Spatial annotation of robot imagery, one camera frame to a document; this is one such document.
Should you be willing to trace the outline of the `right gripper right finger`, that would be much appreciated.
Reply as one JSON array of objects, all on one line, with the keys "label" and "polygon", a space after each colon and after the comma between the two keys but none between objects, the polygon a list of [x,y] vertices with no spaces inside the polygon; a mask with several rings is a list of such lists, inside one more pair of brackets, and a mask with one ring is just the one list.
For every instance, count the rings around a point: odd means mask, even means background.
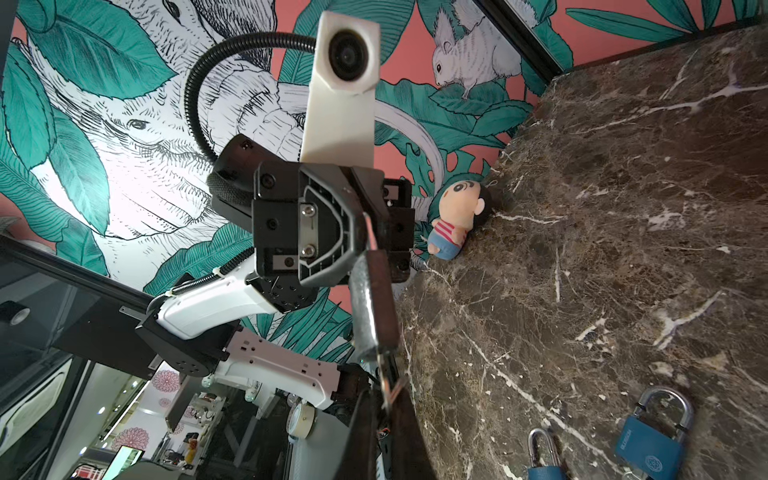
[{"label": "right gripper right finger", "polygon": [[392,438],[393,479],[435,480],[415,408],[404,383],[386,386],[386,411]]}]

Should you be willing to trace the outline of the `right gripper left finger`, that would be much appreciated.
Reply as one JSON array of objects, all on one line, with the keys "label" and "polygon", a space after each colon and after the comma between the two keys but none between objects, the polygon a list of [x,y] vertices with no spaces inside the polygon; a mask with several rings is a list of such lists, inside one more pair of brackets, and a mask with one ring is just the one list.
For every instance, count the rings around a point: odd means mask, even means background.
[{"label": "right gripper left finger", "polygon": [[378,450],[379,395],[364,391],[356,404],[344,452],[334,480],[370,480],[376,478]]}]

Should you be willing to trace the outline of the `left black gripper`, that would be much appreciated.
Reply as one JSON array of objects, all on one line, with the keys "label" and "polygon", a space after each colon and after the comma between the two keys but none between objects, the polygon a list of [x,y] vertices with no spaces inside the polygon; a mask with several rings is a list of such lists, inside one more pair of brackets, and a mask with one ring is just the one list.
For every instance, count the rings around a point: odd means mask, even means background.
[{"label": "left black gripper", "polygon": [[365,248],[363,211],[393,282],[410,277],[412,184],[377,169],[287,162],[234,136],[207,183],[217,213],[249,231],[254,271],[246,282],[277,311],[311,305],[320,289],[346,281]]}]

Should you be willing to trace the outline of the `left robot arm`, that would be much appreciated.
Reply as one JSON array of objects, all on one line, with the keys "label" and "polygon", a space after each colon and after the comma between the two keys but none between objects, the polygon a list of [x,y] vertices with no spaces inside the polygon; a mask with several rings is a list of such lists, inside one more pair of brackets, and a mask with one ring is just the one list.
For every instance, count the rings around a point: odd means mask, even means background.
[{"label": "left robot arm", "polygon": [[208,182],[252,244],[155,298],[139,335],[187,376],[272,385],[326,410],[368,388],[360,370],[334,364],[332,343],[347,333],[392,409],[402,389],[392,287],[409,277],[410,183],[337,160],[290,163],[243,135]]}]

